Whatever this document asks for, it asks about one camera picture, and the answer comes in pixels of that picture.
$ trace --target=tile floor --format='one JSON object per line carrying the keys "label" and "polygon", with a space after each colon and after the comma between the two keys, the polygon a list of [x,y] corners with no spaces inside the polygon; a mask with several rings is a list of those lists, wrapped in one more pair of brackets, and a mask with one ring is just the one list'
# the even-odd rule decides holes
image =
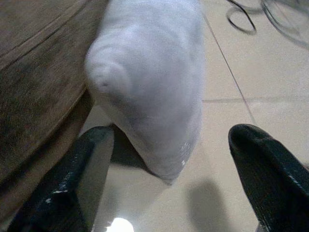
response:
{"label": "tile floor", "polygon": [[[203,3],[207,75],[201,139],[172,187],[141,169],[112,163],[96,232],[114,217],[129,220],[135,232],[255,231],[258,222],[228,149],[228,131],[237,123],[263,128],[309,163],[309,51],[279,34],[264,14],[252,17],[258,32],[250,36],[228,23],[228,2]],[[104,124],[100,112],[93,109],[84,130]]]}

